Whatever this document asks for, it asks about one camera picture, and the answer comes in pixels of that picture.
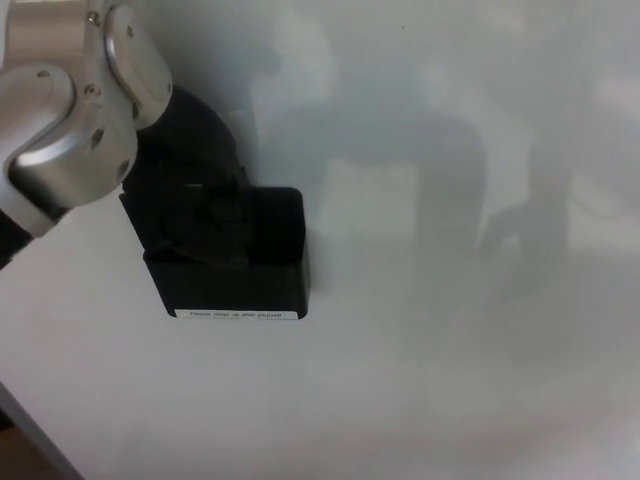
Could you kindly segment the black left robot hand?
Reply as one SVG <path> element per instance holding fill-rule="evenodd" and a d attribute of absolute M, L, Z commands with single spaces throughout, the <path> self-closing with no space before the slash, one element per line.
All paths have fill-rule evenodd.
<path fill-rule="evenodd" d="M 216 112 L 184 88 L 173 90 L 157 123 L 139 131 L 120 199 L 146 259 L 248 266 L 250 183 L 236 142 Z"/>

